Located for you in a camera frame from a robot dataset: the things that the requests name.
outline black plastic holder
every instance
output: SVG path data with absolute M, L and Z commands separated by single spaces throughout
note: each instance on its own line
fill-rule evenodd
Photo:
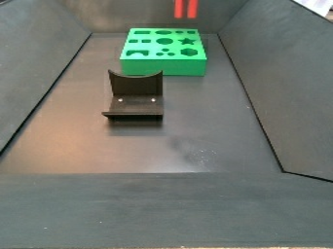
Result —
M 110 111 L 102 114 L 110 119 L 162 119 L 163 71 L 135 77 L 123 76 L 111 70 L 109 72 L 114 97 Z

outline hexagonal hole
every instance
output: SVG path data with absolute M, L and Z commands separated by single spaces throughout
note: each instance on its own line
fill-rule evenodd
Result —
M 194 56 L 194 55 L 198 54 L 198 51 L 194 50 L 194 49 L 183 49 L 183 50 L 181 50 L 181 53 L 182 53 L 183 55 L 186 55 L 186 56 Z
M 169 31 L 169 30 L 159 30 L 159 31 L 157 31 L 157 34 L 159 34 L 159 35 L 169 35 L 169 34 L 171 34 L 171 31 Z

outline red light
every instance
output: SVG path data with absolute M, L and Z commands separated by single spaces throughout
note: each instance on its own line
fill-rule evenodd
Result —
M 174 17 L 182 18 L 183 14 L 183 0 L 174 0 Z
M 198 0 L 190 0 L 189 9 L 187 9 L 187 17 L 197 18 L 198 15 Z

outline circular hole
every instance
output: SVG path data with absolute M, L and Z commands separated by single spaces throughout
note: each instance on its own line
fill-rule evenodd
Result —
M 159 34 L 159 35 L 169 35 L 169 34 L 171 34 L 171 31 L 159 30 L 159 31 L 157 31 L 157 34 Z
M 169 45 L 173 43 L 173 40 L 170 38 L 162 38 L 162 39 L 158 39 L 157 41 L 159 44 L 163 44 L 163 45 Z

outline shape sorter block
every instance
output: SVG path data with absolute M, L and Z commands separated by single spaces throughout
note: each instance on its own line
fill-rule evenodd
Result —
M 198 29 L 131 28 L 121 54 L 125 75 L 205 76 L 207 57 Z

